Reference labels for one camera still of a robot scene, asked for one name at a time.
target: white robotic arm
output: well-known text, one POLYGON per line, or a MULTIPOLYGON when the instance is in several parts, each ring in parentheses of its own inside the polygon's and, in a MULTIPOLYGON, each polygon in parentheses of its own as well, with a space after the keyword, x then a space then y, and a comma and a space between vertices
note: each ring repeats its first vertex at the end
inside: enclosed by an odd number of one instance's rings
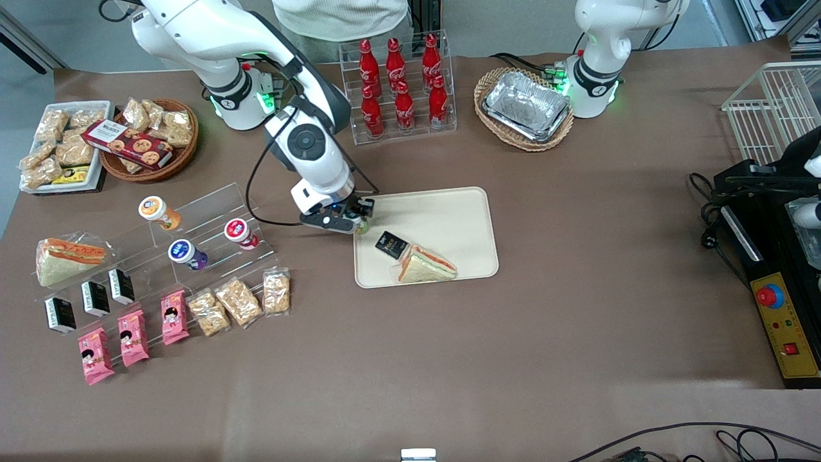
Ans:
POLYGON ((684 14, 690 0, 578 0, 576 23, 587 34, 581 57, 567 59, 573 114, 592 118, 607 107, 632 51, 632 30, 654 29, 684 14))
MULTIPOLYGON (((303 178, 291 190, 302 212, 300 219, 341 233, 366 229, 373 201, 354 195, 351 168, 333 139, 333 133, 340 132, 351 116, 351 105, 342 92, 262 16, 245 12, 233 2, 143 0, 143 4, 145 11, 132 19, 135 37, 143 48, 194 69, 212 94, 221 98, 220 104, 239 109, 237 113, 243 118, 251 120, 258 114, 253 112, 254 104, 247 104, 254 75, 243 72, 237 56, 265 59, 300 85, 300 94, 265 123, 266 131, 275 138, 271 151, 303 178), (142 21, 146 26, 138 25, 142 21), (149 31, 152 39, 141 39, 149 31), (164 38, 158 37, 157 31, 162 31, 164 38)), ((222 111, 226 122, 230 113, 222 111)))

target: brown table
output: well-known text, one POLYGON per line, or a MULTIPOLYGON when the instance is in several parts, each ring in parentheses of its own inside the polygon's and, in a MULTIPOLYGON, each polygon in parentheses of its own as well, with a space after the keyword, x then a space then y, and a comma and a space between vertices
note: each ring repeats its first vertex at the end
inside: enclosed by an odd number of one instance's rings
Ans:
MULTIPOLYGON (((569 460, 687 420, 821 439, 821 395, 782 390, 750 295, 699 247, 701 201, 686 187, 689 172, 712 176, 739 158, 720 103, 761 64, 788 58, 782 40, 635 53, 607 112, 543 154, 504 145, 473 112, 475 82, 500 62, 458 58, 456 132, 341 140, 385 192, 484 188, 498 274, 364 290, 349 236, 266 227, 292 268, 292 316, 156 348, 93 387, 76 342, 46 329, 25 290, 34 245, 132 229, 149 193, 182 204, 243 184, 264 139, 229 130, 190 73, 58 72, 58 101, 185 101, 200 116, 200 151, 160 184, 110 178, 99 194, 17 201, 0 243, 0 458, 396 460, 402 447, 432 446, 443 461, 569 460)), ((296 180, 264 163, 253 191, 262 215, 294 218, 296 180)), ((633 442, 719 456, 703 428, 633 442)))

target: red glass bottle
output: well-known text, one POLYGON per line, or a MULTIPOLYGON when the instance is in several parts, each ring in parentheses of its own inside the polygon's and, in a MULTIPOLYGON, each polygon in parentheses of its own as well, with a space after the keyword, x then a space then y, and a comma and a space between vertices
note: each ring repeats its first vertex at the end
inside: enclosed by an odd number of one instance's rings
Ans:
POLYGON ((433 78, 440 75, 442 75, 442 58, 439 56, 438 38, 436 34, 428 34, 424 38, 424 53, 422 54, 422 78, 426 95, 433 88, 433 78))
POLYGON ((385 61, 385 68, 388 70, 391 93, 396 97, 397 82, 405 81, 405 59, 399 53, 399 40, 396 38, 388 40, 388 60, 385 61))
POLYGON ((382 96, 382 83, 379 82, 379 64, 370 51, 370 40, 360 41, 360 75, 362 76, 362 88, 370 86, 374 92, 374 98, 382 96))
POLYGON ((405 81, 397 82, 397 124, 402 135, 412 133, 416 126, 414 118, 413 99, 408 95, 408 84, 405 81))
POLYGON ((368 129, 368 138, 378 140, 382 137, 382 109, 374 99, 374 90, 371 86, 362 87, 362 116, 365 118, 365 127, 368 129))
POLYGON ((447 123, 447 93, 445 92, 445 78, 441 75, 432 79, 433 89, 430 91, 430 127, 439 130, 447 123))

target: gray floor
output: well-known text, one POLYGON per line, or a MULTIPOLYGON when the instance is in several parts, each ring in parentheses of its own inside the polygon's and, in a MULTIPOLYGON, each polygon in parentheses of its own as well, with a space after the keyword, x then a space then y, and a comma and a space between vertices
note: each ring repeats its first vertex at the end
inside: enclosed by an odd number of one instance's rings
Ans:
MULTIPOLYGON (((273 18, 269 0, 240 0, 273 18)), ((97 14, 98 0, 0 0, 20 23, 69 67, 92 72, 124 72, 174 67, 136 44, 128 22, 113 24, 97 14)), ((567 52, 580 30, 571 0, 445 0, 443 24, 455 54, 488 56, 501 51, 528 55, 567 52)), ((631 38, 638 45, 643 33, 631 38)), ((741 17, 729 0, 690 0, 690 8, 660 49, 716 47, 749 41, 741 17)), ((11 168, 28 153, 43 106, 53 102, 51 76, 32 71, 0 47, 0 233, 17 198, 19 172, 11 168)))

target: beige tray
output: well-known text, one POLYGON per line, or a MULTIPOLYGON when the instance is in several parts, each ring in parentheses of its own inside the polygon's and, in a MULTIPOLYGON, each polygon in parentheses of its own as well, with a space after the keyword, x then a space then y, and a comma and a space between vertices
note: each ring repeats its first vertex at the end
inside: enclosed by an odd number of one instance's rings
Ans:
POLYGON ((370 230, 363 236, 354 235, 354 272, 360 287, 410 285, 393 280, 390 268, 398 262, 375 247, 385 231, 447 258, 456 266, 455 280, 489 278, 498 271, 488 195, 481 187, 373 198, 376 206, 370 230))

